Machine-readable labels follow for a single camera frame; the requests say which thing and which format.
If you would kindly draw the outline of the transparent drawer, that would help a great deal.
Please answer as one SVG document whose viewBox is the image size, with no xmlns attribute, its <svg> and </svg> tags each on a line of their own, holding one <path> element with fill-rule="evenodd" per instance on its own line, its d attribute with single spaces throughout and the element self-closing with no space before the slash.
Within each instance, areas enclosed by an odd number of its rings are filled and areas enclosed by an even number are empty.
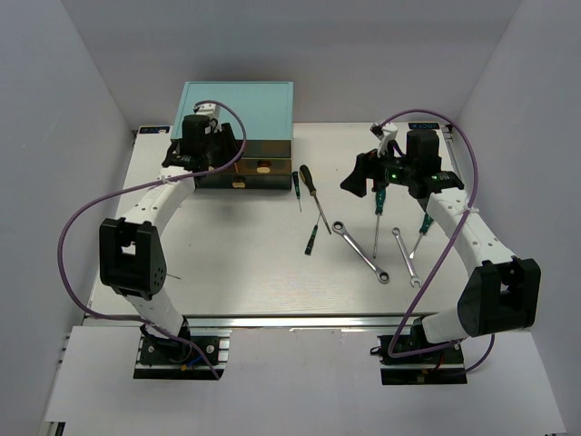
<svg viewBox="0 0 581 436">
<path fill-rule="evenodd" d="M 243 156 L 251 159 L 291 159 L 292 140 L 249 140 Z"/>
<path fill-rule="evenodd" d="M 242 158 L 235 164 L 240 174 L 290 174 L 292 172 L 291 159 L 251 159 Z"/>
<path fill-rule="evenodd" d="M 248 189 L 248 190 L 285 190 L 292 186 L 289 174 L 234 174 L 217 173 L 195 179 L 200 189 Z"/>
</svg>

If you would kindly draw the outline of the black yellow large screwdriver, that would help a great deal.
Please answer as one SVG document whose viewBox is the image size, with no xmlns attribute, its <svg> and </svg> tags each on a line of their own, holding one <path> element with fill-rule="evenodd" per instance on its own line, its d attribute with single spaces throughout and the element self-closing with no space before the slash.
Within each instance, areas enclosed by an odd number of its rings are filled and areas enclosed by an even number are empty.
<svg viewBox="0 0 581 436">
<path fill-rule="evenodd" d="M 299 169 L 299 174 L 300 174 L 301 180 L 304 182 L 304 184 L 308 188 L 310 196 L 314 199 L 314 202 L 317 205 L 317 208 L 320 212 L 320 216 L 324 222 L 324 225 L 325 225 L 328 233 L 332 234 L 332 230 L 330 229 L 329 222 L 328 222 L 327 217 L 326 217 L 325 213 L 323 212 L 323 208 L 320 204 L 320 201 L 319 201 L 319 198 L 317 195 L 317 188 L 315 187 L 315 184 L 313 182 L 313 177 L 312 177 L 310 168 L 306 164 L 302 164 L 300 166 L 300 169 Z"/>
</svg>

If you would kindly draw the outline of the small black green precision screwdriver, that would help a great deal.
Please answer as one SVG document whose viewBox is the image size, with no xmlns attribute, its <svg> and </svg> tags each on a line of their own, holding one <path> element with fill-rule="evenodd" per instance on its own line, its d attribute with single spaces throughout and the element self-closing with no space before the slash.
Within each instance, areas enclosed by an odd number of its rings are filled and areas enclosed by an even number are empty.
<svg viewBox="0 0 581 436">
<path fill-rule="evenodd" d="M 315 240 L 316 240 L 316 236 L 317 236 L 317 233 L 318 233 L 318 230 L 319 230 L 319 226 L 317 224 L 315 224 L 313 226 L 313 228 L 312 228 L 312 231 L 310 233 L 310 238 L 309 238 L 309 240 L 307 242 L 307 245 L 305 247 L 305 250 L 304 250 L 304 254 L 305 255 L 311 255 L 312 249 L 314 247 L 314 243 L 315 243 Z"/>
</svg>

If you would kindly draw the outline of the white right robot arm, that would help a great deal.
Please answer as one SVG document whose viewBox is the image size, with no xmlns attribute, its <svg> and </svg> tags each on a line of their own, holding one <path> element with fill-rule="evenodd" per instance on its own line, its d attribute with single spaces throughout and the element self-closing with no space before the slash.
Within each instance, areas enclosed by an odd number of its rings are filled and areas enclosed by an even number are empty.
<svg viewBox="0 0 581 436">
<path fill-rule="evenodd" d="M 541 270 L 533 259 L 520 259 L 489 229 L 479 213 L 469 208 L 461 179 L 442 168 L 439 136 L 414 129 L 399 149 L 393 124 L 374 125 L 379 138 L 375 151 L 359 154 L 341 189 L 364 197 L 367 182 L 377 189 L 405 186 L 409 195 L 452 242 L 468 275 L 456 306 L 424 318 L 422 332 L 409 340 L 411 354 L 431 362 L 443 343 L 492 333 L 526 329 L 537 314 Z"/>
</svg>

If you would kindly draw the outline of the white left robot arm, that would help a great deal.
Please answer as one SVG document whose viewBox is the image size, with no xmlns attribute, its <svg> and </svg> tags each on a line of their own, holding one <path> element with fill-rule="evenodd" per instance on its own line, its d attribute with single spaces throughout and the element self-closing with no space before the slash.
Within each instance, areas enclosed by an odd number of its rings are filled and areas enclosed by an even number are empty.
<svg viewBox="0 0 581 436">
<path fill-rule="evenodd" d="M 183 362 L 192 340 L 180 331 L 184 317 L 164 289 L 168 274 L 161 235 L 182 202 L 195 190 L 195 180 L 229 167 L 240 152 L 229 123 L 210 115 L 191 114 L 182 120 L 182 136 L 173 140 L 162 162 L 156 185 L 117 219 L 99 228 L 100 279 L 121 295 L 149 322 L 146 330 L 167 332 L 161 352 L 171 362 Z"/>
</svg>

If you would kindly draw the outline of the small precision screwdriver by cabinet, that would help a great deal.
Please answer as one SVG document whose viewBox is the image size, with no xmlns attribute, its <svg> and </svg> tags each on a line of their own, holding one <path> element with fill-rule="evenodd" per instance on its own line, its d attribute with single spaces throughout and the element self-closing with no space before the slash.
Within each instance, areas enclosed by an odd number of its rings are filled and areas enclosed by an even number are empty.
<svg viewBox="0 0 581 436">
<path fill-rule="evenodd" d="M 301 195 L 300 195 L 300 177 L 297 171 L 291 173 L 291 179 L 294 187 L 294 192 L 296 195 L 296 199 L 298 201 L 300 212 L 302 212 L 301 208 Z"/>
</svg>

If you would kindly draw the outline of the small combination wrench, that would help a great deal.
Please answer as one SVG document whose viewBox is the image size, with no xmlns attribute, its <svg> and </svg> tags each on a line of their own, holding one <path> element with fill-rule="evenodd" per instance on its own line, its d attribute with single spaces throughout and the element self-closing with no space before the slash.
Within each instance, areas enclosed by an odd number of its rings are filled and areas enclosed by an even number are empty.
<svg viewBox="0 0 581 436">
<path fill-rule="evenodd" d="M 412 263 L 412 260 L 409 258 L 409 252 L 408 252 L 407 247 L 406 247 L 406 245 L 403 241 L 403 238 L 401 236 L 400 229 L 398 227 L 393 227 L 391 230 L 391 233 L 397 242 L 400 253 L 402 255 L 404 263 L 406 264 L 406 268 L 409 272 L 410 285 L 412 287 L 420 287 L 422 285 L 422 281 L 416 273 L 416 270 L 415 270 L 415 267 Z"/>
</svg>

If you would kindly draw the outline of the teal drawer cabinet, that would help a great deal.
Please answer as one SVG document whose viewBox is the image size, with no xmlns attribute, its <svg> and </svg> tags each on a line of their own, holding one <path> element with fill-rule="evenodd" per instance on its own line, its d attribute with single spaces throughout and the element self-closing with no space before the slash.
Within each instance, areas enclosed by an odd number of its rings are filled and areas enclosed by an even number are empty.
<svg viewBox="0 0 581 436">
<path fill-rule="evenodd" d="M 174 119 L 171 139 L 182 137 L 182 119 L 201 100 L 228 105 L 242 120 L 249 140 L 293 141 L 292 82 L 187 82 Z M 235 165 L 221 173 L 237 173 Z"/>
</svg>

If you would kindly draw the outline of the large ratchet combination wrench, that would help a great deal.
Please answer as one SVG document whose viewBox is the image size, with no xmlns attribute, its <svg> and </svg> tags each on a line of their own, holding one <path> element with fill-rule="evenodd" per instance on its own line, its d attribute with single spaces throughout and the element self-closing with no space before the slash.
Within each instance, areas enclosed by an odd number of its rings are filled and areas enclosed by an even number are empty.
<svg viewBox="0 0 581 436">
<path fill-rule="evenodd" d="M 380 268 L 375 261 L 368 256 L 363 248 L 357 243 L 357 241 L 350 235 L 347 231 L 345 224 L 341 221 L 335 221 L 332 224 L 332 231 L 339 235 L 350 248 L 360 257 L 360 259 L 368 265 L 368 267 L 374 272 L 378 281 L 382 284 L 389 283 L 389 274 Z"/>
</svg>

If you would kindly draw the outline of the green handled long screwdriver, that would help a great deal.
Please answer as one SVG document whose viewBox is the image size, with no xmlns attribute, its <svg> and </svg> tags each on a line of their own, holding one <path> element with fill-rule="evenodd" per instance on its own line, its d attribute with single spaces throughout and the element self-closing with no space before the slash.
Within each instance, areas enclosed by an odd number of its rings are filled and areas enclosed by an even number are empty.
<svg viewBox="0 0 581 436">
<path fill-rule="evenodd" d="M 383 214 L 385 200 L 386 200 L 386 189 L 377 190 L 375 192 L 376 225 L 375 225 L 375 233 L 374 233 L 373 252 L 372 252 L 372 257 L 374 259 L 377 258 L 378 245 L 379 245 L 380 218 Z"/>
</svg>

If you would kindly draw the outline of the green handled short screwdriver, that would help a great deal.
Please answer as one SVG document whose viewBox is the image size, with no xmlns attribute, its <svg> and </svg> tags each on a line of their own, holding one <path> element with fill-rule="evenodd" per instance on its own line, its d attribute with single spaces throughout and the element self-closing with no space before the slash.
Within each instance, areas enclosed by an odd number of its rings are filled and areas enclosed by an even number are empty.
<svg viewBox="0 0 581 436">
<path fill-rule="evenodd" d="M 423 221 L 421 226 L 419 227 L 419 236 L 416 240 L 411 252 L 409 253 L 409 259 L 413 259 L 414 255 L 420 245 L 422 238 L 428 233 L 429 227 L 433 223 L 433 219 L 430 217 L 429 214 L 425 213 L 423 216 Z"/>
</svg>

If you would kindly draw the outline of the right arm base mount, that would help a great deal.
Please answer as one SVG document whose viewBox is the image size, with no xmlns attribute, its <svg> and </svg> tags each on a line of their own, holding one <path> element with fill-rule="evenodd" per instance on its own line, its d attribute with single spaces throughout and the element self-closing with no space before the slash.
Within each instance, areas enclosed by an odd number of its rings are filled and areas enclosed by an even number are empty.
<svg viewBox="0 0 581 436">
<path fill-rule="evenodd" d="M 386 386 L 467 384 L 464 355 L 459 345 L 445 350 L 392 358 L 388 355 L 391 335 L 378 337 L 369 354 L 379 358 L 381 383 Z"/>
</svg>

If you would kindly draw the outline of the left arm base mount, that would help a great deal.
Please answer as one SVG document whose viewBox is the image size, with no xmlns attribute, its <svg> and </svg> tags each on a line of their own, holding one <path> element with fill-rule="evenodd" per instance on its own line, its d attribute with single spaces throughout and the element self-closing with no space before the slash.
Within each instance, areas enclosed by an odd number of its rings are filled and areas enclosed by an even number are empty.
<svg viewBox="0 0 581 436">
<path fill-rule="evenodd" d="M 136 380 L 218 381 L 228 361 L 230 338 L 225 334 L 190 335 L 215 370 L 214 375 L 202 354 L 188 344 L 159 337 L 140 328 L 141 339 L 133 369 Z"/>
</svg>

